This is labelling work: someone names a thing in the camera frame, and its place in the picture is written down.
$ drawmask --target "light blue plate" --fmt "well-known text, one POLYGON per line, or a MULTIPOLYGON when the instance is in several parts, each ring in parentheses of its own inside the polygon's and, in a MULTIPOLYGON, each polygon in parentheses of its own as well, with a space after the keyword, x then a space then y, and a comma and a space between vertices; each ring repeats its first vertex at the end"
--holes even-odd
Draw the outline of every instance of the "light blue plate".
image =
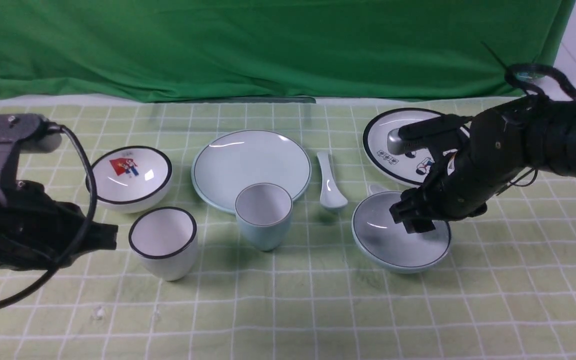
POLYGON ((311 172, 308 154, 292 139, 269 130, 240 130, 199 151, 190 179, 208 205, 235 214, 235 199, 250 185, 279 185, 295 201, 306 192, 311 172))

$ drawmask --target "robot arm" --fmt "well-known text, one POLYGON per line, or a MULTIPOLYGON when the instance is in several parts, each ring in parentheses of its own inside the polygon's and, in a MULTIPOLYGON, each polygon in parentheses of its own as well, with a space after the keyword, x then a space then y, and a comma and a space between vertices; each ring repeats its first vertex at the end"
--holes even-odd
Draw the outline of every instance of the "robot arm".
POLYGON ((17 172, 21 153, 56 150, 60 130, 38 114, 0 114, 0 269, 64 268, 90 251, 117 247, 117 226, 92 222, 76 248, 57 264, 73 245, 84 214, 74 203, 51 199, 42 184, 17 180, 17 172))
POLYGON ((576 178, 576 98, 528 95, 473 117, 444 115, 393 130, 394 155, 428 148, 439 159, 421 186, 390 208, 409 233, 434 230, 432 221, 459 221, 486 212, 486 202, 530 167, 576 178), (470 125, 459 141, 458 128, 470 125), (458 149, 443 156, 444 150, 458 149))

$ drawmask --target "grid pattern tablecloth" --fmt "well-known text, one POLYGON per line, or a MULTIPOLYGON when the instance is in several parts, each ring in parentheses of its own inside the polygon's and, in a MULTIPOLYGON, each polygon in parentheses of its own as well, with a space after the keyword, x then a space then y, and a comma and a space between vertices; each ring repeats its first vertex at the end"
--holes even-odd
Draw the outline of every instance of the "grid pattern tablecloth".
MULTIPOLYGON (((503 99, 417 104, 473 115, 503 99)), ((199 223, 199 259, 177 282, 149 275, 130 253, 137 215, 100 209, 119 225, 119 249, 60 271, 34 296, 0 310, 0 359, 576 360, 576 180, 541 174, 489 202, 487 214, 454 223, 454 247, 435 269, 396 275, 356 248, 350 216, 370 183, 401 190, 370 163, 364 127, 377 106, 156 104, 126 107, 0 107, 70 126, 91 160, 126 145, 154 146, 174 164, 160 204, 199 223), (306 148, 313 179, 295 203, 282 246, 260 253, 240 239, 234 217, 199 199, 190 165, 208 142, 234 130, 269 129, 306 148), (320 206, 316 151, 332 153, 341 214, 320 206)), ((80 160, 62 144, 26 155, 19 178, 86 211, 80 160)), ((0 298, 38 273, 0 271, 0 298)))

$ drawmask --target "light blue bowl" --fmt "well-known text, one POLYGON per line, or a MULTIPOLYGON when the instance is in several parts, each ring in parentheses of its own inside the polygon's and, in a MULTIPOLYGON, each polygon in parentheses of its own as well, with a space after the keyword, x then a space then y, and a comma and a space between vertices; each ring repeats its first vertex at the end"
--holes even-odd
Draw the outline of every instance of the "light blue bowl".
POLYGON ((350 227, 354 243, 368 259, 391 272, 413 274, 434 267, 448 255, 452 234, 446 221, 434 221, 433 231, 407 233, 389 211, 401 198, 399 191, 368 196, 354 209, 350 227))

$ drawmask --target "plate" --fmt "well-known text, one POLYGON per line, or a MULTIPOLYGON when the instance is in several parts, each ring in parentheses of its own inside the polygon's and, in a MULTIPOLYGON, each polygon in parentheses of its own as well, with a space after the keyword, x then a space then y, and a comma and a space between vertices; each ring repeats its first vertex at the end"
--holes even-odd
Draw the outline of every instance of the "plate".
POLYGON ((434 221, 435 230, 409 234, 389 212, 402 193, 384 191, 368 196, 352 213, 352 235, 359 250, 389 271, 411 274, 441 262, 450 250, 452 234, 446 221, 434 221))
POLYGON ((435 163, 427 148, 408 152, 404 155, 392 155, 388 152, 388 134, 404 125, 418 123, 442 116, 441 112, 416 109, 412 107, 394 109, 373 118, 363 130, 363 150, 370 161, 389 178, 407 187, 418 187, 424 182, 430 168, 435 163))
POLYGON ((190 178, 206 203, 235 214, 238 194, 250 185, 279 185, 294 201, 306 191, 311 171, 306 151, 292 139, 268 130, 241 130, 206 145, 194 158, 190 178))

